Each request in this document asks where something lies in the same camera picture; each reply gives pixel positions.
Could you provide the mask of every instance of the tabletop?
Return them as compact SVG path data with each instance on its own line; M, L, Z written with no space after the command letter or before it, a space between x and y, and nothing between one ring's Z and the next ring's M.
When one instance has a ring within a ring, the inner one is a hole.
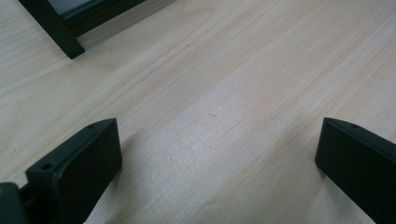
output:
M396 1L168 3L71 61L0 2L0 180L117 118L123 168L87 223L373 223L314 158L326 117L396 142Z

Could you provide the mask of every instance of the black metal frame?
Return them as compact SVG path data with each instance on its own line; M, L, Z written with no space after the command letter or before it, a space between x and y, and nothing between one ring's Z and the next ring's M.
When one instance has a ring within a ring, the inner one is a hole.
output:
M70 58L84 52L76 38L146 0L91 0L58 15L48 0L19 0Z

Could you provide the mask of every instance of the screw hole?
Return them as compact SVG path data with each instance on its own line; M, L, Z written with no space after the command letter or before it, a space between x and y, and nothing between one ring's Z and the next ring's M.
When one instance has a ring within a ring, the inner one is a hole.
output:
M41 166L41 170L49 170L50 168L52 168L52 164L51 163L47 163L44 164L43 166Z

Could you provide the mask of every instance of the wooden table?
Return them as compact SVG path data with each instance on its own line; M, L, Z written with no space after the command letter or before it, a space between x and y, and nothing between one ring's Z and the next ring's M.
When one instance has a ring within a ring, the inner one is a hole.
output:
M396 141L396 1L145 6L70 61L0 2L1 181L117 118L123 169L87 223L373 222L314 157L324 117Z

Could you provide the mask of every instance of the wood grain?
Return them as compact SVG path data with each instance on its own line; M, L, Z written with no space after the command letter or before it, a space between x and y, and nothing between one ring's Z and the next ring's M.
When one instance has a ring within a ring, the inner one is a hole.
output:
M0 3L1 181L117 118L123 169L87 223L373 223L314 157L324 117L396 142L395 1L178 0L116 31L69 61Z

